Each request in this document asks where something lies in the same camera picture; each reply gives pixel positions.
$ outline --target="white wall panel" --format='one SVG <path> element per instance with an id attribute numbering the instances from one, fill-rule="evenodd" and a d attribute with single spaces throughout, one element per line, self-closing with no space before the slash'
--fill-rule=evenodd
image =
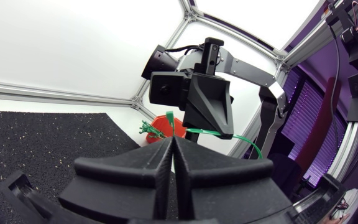
<path id="1" fill-rule="evenodd" d="M 196 0 L 199 10 L 244 29 L 277 50 L 285 48 L 324 0 Z"/>
<path id="2" fill-rule="evenodd" d="M 178 0 L 0 0 L 0 82 L 130 98 L 182 19 Z"/>
<path id="3" fill-rule="evenodd" d="M 206 37 L 222 39 L 224 41 L 224 48 L 232 53 L 234 57 L 272 75 L 275 74 L 276 67 L 271 59 L 253 48 L 244 45 L 237 39 L 201 23 L 191 23 L 180 37 L 175 47 L 190 44 L 202 44 Z M 259 86 L 224 73 L 217 73 L 217 75 L 231 81 L 230 94 L 234 97 L 234 102 L 232 104 L 234 133 L 242 134 L 259 108 Z M 178 108 L 150 104 L 148 91 L 144 97 L 144 104 L 146 108 L 157 115 L 165 114 L 166 111 L 172 110 L 177 118 L 183 119 L 184 112 L 179 111 Z M 198 143 L 222 154 L 228 154 L 236 141 L 236 139 L 220 140 L 215 136 L 201 135 Z"/>

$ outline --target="robotic arm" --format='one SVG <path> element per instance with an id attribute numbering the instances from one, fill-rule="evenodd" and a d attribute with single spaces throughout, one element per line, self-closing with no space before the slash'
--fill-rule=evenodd
<path id="1" fill-rule="evenodd" d="M 267 157 L 275 133 L 286 116 L 288 102 L 284 90 L 273 75 L 234 58 L 220 47 L 222 45 L 221 40 L 207 38 L 194 52 L 179 59 L 173 58 L 162 46 L 158 46 L 142 74 L 151 81 L 150 102 L 179 106 L 179 109 L 185 111 L 184 126 L 218 131 L 220 138 L 231 139 L 233 127 L 231 104 L 228 103 L 229 82 L 214 73 L 223 72 L 256 84 L 260 86 L 259 96 L 262 101 L 262 127 L 256 145 L 262 155 Z M 214 97 L 216 91 L 225 97 Z M 188 139 L 196 141 L 191 135 Z M 256 159 L 257 153 L 252 152 L 250 158 Z"/>

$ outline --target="red object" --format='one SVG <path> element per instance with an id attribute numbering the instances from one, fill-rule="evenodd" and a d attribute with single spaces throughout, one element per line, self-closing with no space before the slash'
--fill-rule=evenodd
<path id="1" fill-rule="evenodd" d="M 181 121 L 178 118 L 175 118 L 175 135 L 184 138 L 186 135 L 186 128 L 181 125 Z M 153 127 L 161 131 L 166 137 L 172 136 L 172 127 L 169 125 L 167 116 L 160 115 L 157 116 L 154 121 L 151 123 Z M 146 140 L 148 143 L 153 143 L 161 140 L 160 138 L 150 138 L 149 136 L 154 136 L 155 134 L 148 133 Z"/>
<path id="2" fill-rule="evenodd" d="M 309 166 L 312 164 L 314 159 L 317 156 L 323 142 L 327 136 L 331 122 L 333 121 L 331 116 L 331 95 L 334 89 L 335 78 L 330 78 L 328 80 L 326 93 L 324 94 L 323 103 L 321 104 L 320 111 L 317 115 L 317 119 L 314 122 L 311 132 L 308 136 L 308 139 L 304 143 L 299 155 L 296 157 L 295 162 L 299 164 L 302 169 L 299 179 L 303 177 L 306 171 L 309 169 Z M 333 110 L 335 113 L 336 105 L 339 100 L 339 93 L 341 92 L 341 82 L 338 81 L 336 84 L 336 90 L 333 98 Z"/>

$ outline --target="black 3d-printed part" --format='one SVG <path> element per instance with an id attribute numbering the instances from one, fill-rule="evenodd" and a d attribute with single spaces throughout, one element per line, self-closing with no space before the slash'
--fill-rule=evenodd
<path id="1" fill-rule="evenodd" d="M 235 159 L 176 137 L 174 146 L 180 219 L 249 223 L 296 213 L 270 178 L 272 161 Z"/>
<path id="2" fill-rule="evenodd" d="M 165 53 L 165 48 L 158 45 L 150 56 L 143 70 L 142 77 L 150 80 L 152 72 L 173 72 L 177 69 L 178 64 L 178 59 Z"/>
<path id="3" fill-rule="evenodd" d="M 170 145 L 164 139 L 116 157 L 77 159 L 78 177 L 60 195 L 61 205 L 101 222 L 165 219 Z"/>
<path id="4" fill-rule="evenodd" d="M 163 220 L 172 154 L 179 221 Z M 77 159 L 78 176 L 60 196 L 64 208 L 41 197 L 20 171 L 1 190 L 29 223 L 67 224 L 317 223 L 345 193 L 325 175 L 293 207 L 270 178 L 272 169 L 268 159 L 235 159 L 173 137 L 116 157 Z"/>

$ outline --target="black mount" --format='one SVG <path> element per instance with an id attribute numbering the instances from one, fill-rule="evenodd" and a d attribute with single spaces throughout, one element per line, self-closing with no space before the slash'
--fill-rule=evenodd
<path id="1" fill-rule="evenodd" d="M 173 155 L 179 220 L 164 220 Z M 58 198 L 62 207 L 38 194 L 21 171 L 1 191 L 34 224 L 317 223 L 346 191 L 324 175 L 319 188 L 293 206 L 272 171 L 268 159 L 235 159 L 174 137 L 115 157 L 76 159 L 77 176 Z"/>
<path id="2" fill-rule="evenodd" d="M 352 18 L 347 13 L 352 9 L 352 1 L 344 1 L 337 8 L 329 5 L 331 14 L 326 18 L 327 24 L 332 27 L 337 21 L 340 21 L 343 32 L 340 35 L 343 46 L 349 55 L 349 64 L 358 71 L 358 32 Z M 351 90 L 351 105 L 347 114 L 347 120 L 358 122 L 358 74 L 347 79 Z"/>
<path id="3" fill-rule="evenodd" d="M 160 105 L 178 106 L 185 112 L 183 126 L 217 131 L 221 139 L 233 137 L 233 118 L 229 94 L 230 82 L 215 76 L 216 65 L 219 63 L 218 54 L 223 41 L 208 37 L 203 44 L 201 63 L 195 63 L 193 72 L 172 72 L 170 67 L 166 71 L 159 69 L 166 66 L 164 54 L 153 54 L 146 65 L 146 69 L 158 68 L 150 76 L 150 102 Z M 198 134 L 188 133 L 186 138 L 197 141 Z"/>

